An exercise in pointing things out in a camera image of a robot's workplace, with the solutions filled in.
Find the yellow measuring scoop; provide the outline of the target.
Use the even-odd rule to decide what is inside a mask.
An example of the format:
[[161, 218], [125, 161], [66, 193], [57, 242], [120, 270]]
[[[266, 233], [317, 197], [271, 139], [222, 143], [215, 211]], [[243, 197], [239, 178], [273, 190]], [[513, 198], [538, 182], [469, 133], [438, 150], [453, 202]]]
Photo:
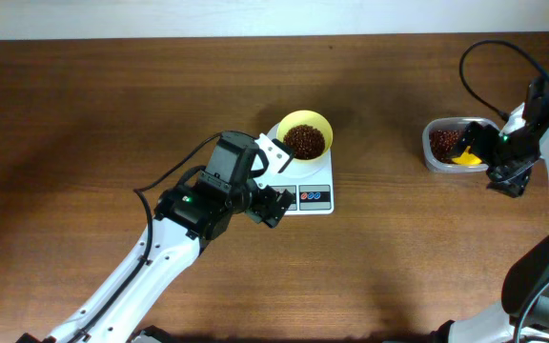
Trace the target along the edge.
[[478, 158], [476, 155], [472, 154], [470, 152], [470, 148], [467, 147], [466, 150], [457, 157], [453, 157], [452, 161], [461, 166], [475, 166], [479, 165], [481, 163], [481, 159]]

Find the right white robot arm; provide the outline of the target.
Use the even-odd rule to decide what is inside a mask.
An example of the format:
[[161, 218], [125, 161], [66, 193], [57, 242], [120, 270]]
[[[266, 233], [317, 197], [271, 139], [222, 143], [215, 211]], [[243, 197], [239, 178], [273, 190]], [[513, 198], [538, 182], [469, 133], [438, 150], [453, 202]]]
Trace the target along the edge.
[[[450, 150], [486, 164], [489, 189], [523, 195], [533, 166], [543, 161], [549, 182], [549, 73], [534, 79], [525, 101], [497, 129], [472, 121]], [[450, 320], [433, 342], [549, 342], [549, 233], [506, 274], [498, 302], [465, 320]]]

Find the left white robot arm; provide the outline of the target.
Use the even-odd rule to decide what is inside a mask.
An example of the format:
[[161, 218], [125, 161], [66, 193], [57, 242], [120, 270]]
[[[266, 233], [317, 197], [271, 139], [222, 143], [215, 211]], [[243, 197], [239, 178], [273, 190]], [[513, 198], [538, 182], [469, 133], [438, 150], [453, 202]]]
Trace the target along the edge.
[[156, 206], [150, 206], [145, 189], [135, 190], [147, 217], [145, 231], [99, 289], [46, 341], [128, 342], [161, 293], [227, 230], [234, 215], [277, 226], [294, 198], [269, 181], [288, 167], [294, 150], [265, 134], [223, 131], [210, 139], [215, 146], [209, 162], [185, 171]]

